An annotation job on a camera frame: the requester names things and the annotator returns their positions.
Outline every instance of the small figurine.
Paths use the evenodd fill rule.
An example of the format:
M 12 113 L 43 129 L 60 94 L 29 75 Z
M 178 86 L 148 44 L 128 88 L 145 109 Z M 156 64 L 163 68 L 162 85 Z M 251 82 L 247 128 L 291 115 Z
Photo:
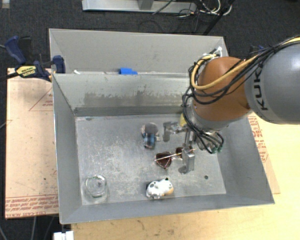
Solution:
M 171 195 L 174 192 L 174 187 L 168 178 L 160 181 L 152 181 L 146 187 L 145 195 L 148 198 L 160 199 L 161 197 Z

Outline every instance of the yellow cable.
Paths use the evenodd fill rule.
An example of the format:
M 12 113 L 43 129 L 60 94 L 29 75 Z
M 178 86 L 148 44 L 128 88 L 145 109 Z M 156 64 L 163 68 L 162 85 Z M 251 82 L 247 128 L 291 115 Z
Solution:
M 297 41 L 300 41 L 300 36 L 299 36 L 299 37 L 295 37 L 295 38 L 293 38 L 293 39 L 291 39 L 291 40 L 289 40 L 289 41 L 287 41 L 287 42 L 285 42 L 285 43 L 283 43 L 283 44 L 285 45 L 285 44 L 288 44 L 288 43 L 291 43 L 291 42 L 297 42 Z M 201 64 L 202 64 L 203 61 L 209 60 L 210 58 L 212 58 L 212 57 L 207 58 L 208 56 L 203 57 L 202 59 L 200 59 L 200 60 L 197 62 L 197 64 L 196 64 L 195 67 L 193 68 L 193 71 L 192 71 L 192 74 L 191 74 L 191 85 L 193 86 L 193 88 L 195 88 L 195 89 L 197 89 L 197 90 L 206 90 L 206 89 L 208 89 L 208 88 L 210 88 L 210 87 L 213 87 L 213 86 L 215 86 L 216 84 L 218 84 L 218 83 L 220 83 L 221 81 L 223 81 L 225 78 L 227 78 L 227 77 L 228 77 L 229 75 L 231 75 L 232 73 L 237 72 L 237 71 L 239 71 L 239 70 L 245 68 L 245 67 L 246 67 L 251 61 L 253 61 L 257 56 L 258 56 L 258 55 L 254 56 L 254 57 L 252 57 L 252 58 L 250 58 L 250 59 L 248 59 L 248 60 L 246 60 L 245 62 L 243 62 L 242 64 L 236 66 L 236 67 L 233 68 L 231 71 L 229 71 L 228 73 L 222 75 L 221 77 L 219 77 L 218 79 L 214 80 L 213 82 L 208 83 L 208 84 L 206 84 L 206 85 L 199 86 L 199 85 L 196 85 L 196 83 L 195 83 L 195 75 L 196 75 L 196 73 L 197 73 L 197 70 L 198 70 L 198 68 L 200 68 L 200 66 L 201 66 Z

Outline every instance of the white object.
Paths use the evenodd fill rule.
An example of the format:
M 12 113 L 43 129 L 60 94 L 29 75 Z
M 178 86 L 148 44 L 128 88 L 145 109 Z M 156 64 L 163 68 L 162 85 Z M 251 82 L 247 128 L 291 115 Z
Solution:
M 160 181 L 154 180 L 146 188 L 146 197 L 160 199 L 161 197 L 171 195 L 174 192 L 174 187 L 168 178 Z
M 65 233 L 62 232 L 56 232 L 53 234 L 53 240 L 74 240 L 74 232 L 73 231 L 67 231 Z

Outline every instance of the dark gray carpet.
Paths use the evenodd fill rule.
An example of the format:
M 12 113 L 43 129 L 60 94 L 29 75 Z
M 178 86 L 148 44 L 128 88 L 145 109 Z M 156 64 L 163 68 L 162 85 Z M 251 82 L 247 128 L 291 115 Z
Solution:
M 0 44 L 14 36 L 30 36 L 33 52 L 43 61 L 50 59 L 48 29 L 85 29 L 121 32 L 174 33 L 202 35 L 211 21 L 200 18 L 181 21 L 168 14 L 126 12 L 83 12 L 82 0 L 10 0 L 10 9 L 2 9 L 0 0 Z M 230 56 L 243 57 L 250 45 L 268 47 L 287 37 L 300 34 L 300 0 L 236 0 L 231 13 L 221 18 L 209 35 L 223 36 Z M 17 62 L 0 48 L 0 77 L 6 68 Z M 0 125 L 6 120 L 6 83 L 0 83 Z M 0 130 L 0 224 L 9 240 L 30 239 L 33 219 L 5 220 L 3 216 L 5 189 L 6 129 Z M 36 239 L 42 239 L 51 217 L 37 218 Z M 55 219 L 51 232 L 60 230 Z

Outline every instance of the blue object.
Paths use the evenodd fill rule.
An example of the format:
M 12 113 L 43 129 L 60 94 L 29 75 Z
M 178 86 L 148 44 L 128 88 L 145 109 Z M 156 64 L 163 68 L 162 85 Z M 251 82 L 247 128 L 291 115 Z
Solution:
M 143 135 L 144 139 L 143 139 L 143 145 L 145 148 L 148 149 L 153 149 L 155 147 L 156 144 L 156 136 L 153 133 L 145 133 Z
M 64 62 L 64 59 L 60 55 L 54 56 L 52 61 L 55 64 L 57 73 L 62 73 L 62 74 L 66 73 L 65 62 Z
M 132 68 L 121 67 L 119 71 L 120 75 L 138 75 L 137 71 L 133 71 Z
M 4 46 L 7 52 L 9 53 L 9 55 L 15 58 L 19 62 L 19 64 L 22 65 L 26 63 L 27 60 L 24 54 L 22 53 L 21 49 L 19 48 L 18 42 L 19 42 L 19 37 L 15 35 L 6 41 Z
M 49 78 L 50 73 L 48 71 L 46 71 L 44 68 L 42 68 L 42 66 L 40 65 L 40 62 L 35 60 L 33 62 L 33 64 L 35 65 L 36 70 L 37 70 L 37 72 L 35 73 L 35 75 L 33 77 L 43 79 L 43 80 L 50 82 L 50 78 Z

